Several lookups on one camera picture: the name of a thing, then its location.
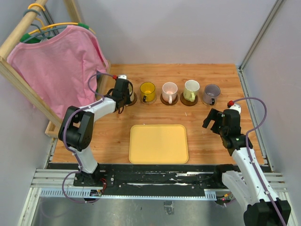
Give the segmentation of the yellow plastic tray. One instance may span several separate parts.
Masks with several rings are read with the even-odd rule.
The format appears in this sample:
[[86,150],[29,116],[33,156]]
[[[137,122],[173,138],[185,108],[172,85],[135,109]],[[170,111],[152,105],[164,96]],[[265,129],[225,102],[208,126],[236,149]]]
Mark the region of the yellow plastic tray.
[[129,161],[132,164],[185,164],[188,160],[183,125],[134,125],[131,128]]

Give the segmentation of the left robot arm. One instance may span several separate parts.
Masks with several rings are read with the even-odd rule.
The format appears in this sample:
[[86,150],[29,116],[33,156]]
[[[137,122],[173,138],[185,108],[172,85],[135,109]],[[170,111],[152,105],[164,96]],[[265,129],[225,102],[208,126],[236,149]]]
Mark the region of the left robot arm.
[[121,114],[124,107],[132,103],[133,96],[132,83],[126,75],[120,75],[114,88],[99,101],[82,107],[69,106],[66,110],[58,138],[74,154],[79,171],[85,172],[84,180],[90,186],[98,185],[101,180],[100,173],[96,172],[98,163],[90,147],[94,123],[110,113]]

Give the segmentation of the pink t-shirt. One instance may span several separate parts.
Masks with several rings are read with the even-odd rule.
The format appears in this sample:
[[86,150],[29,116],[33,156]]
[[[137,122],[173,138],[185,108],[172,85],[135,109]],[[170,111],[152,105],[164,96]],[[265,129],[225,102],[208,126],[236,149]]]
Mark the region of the pink t-shirt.
[[96,36],[76,25],[46,41],[20,42],[7,62],[61,119],[69,106],[95,101],[94,74],[104,73],[108,65]]

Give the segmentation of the wooden hanging rod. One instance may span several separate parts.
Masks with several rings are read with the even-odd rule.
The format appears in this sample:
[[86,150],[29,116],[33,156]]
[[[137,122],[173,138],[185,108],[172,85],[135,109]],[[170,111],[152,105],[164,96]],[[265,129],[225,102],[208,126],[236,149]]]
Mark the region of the wooden hanging rod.
[[17,45],[23,34],[26,32],[28,27],[34,21],[37,16],[36,12],[27,12],[21,21],[17,24],[11,34],[6,38],[3,44],[0,47],[0,56],[4,59],[7,59],[11,51]]

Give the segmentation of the wooden clothes rack frame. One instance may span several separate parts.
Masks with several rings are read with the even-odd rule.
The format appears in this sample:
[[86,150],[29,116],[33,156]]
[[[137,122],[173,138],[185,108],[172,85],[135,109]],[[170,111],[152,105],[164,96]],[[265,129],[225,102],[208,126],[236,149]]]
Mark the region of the wooden clothes rack frame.
[[35,0],[0,48],[0,72],[57,127],[67,107],[94,102],[94,74],[110,67],[94,31],[78,25],[75,2],[68,0],[65,4],[75,22],[35,30],[41,35],[62,29],[55,37],[36,44],[19,42],[35,17],[45,11],[46,2]]

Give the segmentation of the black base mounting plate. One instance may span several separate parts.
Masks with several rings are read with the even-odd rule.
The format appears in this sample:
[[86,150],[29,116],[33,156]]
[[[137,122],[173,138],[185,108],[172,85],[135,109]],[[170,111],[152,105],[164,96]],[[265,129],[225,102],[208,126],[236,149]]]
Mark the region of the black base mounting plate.
[[74,186],[106,186],[105,195],[197,197],[205,189],[224,189],[222,173],[239,171],[222,165],[100,164],[92,175],[77,173]]

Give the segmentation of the yellow transparent cup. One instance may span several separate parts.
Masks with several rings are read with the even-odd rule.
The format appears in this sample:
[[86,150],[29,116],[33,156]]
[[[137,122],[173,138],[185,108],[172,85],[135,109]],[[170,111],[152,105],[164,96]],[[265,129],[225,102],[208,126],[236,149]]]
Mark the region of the yellow transparent cup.
[[151,101],[156,96],[155,85],[151,82],[144,82],[140,86],[140,97],[146,96],[146,101]]

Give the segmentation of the white mug green handle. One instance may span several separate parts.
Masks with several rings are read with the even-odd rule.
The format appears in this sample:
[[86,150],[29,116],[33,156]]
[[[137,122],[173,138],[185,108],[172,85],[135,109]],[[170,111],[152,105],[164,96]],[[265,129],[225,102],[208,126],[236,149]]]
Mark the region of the white mug green handle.
[[198,91],[200,89],[200,84],[195,80],[188,80],[184,84],[184,92],[183,96],[186,100],[190,102],[194,102],[196,100],[196,96],[198,95]]

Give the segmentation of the dark brown coaster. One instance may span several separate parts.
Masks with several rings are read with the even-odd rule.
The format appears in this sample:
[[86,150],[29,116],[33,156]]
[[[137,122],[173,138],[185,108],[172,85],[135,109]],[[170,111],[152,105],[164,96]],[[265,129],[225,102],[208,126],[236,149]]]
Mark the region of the dark brown coaster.
[[194,106],[194,105],[196,105],[197,102],[198,102],[198,96],[195,96],[195,100],[191,102],[191,101],[185,99],[185,98],[184,98],[184,95],[183,95],[183,93],[182,93],[182,94],[180,95],[180,101],[181,101],[181,103],[182,103],[183,105],[185,105],[185,106]]
[[133,93],[133,95],[132,95],[131,97],[133,97],[134,99],[133,99],[133,100],[131,101],[131,103],[128,104],[127,106],[132,106],[132,105],[134,105],[134,104],[136,103],[136,101],[137,101],[137,95],[136,95],[135,92]]
[[175,100],[172,101],[172,103],[170,104],[168,101],[166,101],[164,98],[163,98],[163,94],[160,95],[160,100],[163,104],[165,105],[175,105],[177,102],[178,102],[178,95],[176,96]]

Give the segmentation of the yellow clothes hanger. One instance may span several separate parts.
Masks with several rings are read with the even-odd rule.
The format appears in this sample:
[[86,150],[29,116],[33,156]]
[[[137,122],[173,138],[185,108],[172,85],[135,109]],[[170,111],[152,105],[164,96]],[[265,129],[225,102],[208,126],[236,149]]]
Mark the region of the yellow clothes hanger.
[[64,0],[64,4],[65,4],[67,12],[70,16],[71,22],[61,22],[61,23],[46,25],[46,26],[40,27],[40,30],[36,29],[36,30],[29,32],[29,34],[34,34],[36,32],[44,32],[44,31],[47,31],[47,30],[50,30],[53,28],[61,28],[64,25],[83,25],[83,19],[81,18],[77,1],[76,0]]

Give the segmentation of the light woven rattan coaster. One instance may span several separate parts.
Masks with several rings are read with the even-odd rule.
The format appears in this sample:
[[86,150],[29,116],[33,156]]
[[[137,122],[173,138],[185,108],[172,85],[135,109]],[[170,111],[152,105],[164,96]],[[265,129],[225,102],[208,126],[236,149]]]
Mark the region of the light woven rattan coaster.
[[156,102],[157,96],[155,96],[154,99],[151,101],[146,101],[146,96],[139,97],[139,99],[140,99],[141,103],[146,104],[146,105],[151,105]]

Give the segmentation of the beige smiley mug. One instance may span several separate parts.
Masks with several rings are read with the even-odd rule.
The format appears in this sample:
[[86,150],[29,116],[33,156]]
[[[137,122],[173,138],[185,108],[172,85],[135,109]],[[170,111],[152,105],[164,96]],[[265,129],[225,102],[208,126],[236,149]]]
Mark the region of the beige smiley mug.
[[130,99],[130,103],[128,104],[133,105],[135,103],[135,92],[133,91],[133,88],[131,85],[129,85],[129,99]]

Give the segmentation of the purple transparent cup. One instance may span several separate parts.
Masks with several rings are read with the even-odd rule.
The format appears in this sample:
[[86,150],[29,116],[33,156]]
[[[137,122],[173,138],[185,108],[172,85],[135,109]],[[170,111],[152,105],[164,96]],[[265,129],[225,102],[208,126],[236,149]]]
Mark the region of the purple transparent cup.
[[215,98],[215,103],[216,103],[217,98],[220,95],[220,93],[221,93],[221,90],[217,85],[209,84],[209,85],[205,86],[203,96],[207,96],[207,97],[211,96],[211,97]]

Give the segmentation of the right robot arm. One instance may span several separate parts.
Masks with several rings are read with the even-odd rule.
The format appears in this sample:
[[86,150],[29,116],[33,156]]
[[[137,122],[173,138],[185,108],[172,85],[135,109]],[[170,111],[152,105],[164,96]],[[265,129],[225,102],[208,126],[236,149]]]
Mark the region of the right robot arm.
[[220,136],[239,168],[235,171],[232,164],[216,166],[212,176],[214,185],[230,190],[244,211],[246,226],[286,226],[291,206],[279,198],[260,168],[252,143],[241,132],[240,110],[230,107],[221,112],[212,108],[203,127],[207,128],[211,121],[211,131]]

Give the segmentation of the pink mug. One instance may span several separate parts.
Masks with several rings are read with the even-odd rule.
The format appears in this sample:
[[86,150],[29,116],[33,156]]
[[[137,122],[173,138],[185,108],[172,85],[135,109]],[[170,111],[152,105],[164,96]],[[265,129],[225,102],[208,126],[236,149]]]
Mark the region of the pink mug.
[[178,87],[173,82],[167,82],[162,86],[163,98],[170,104],[175,100],[178,92]]

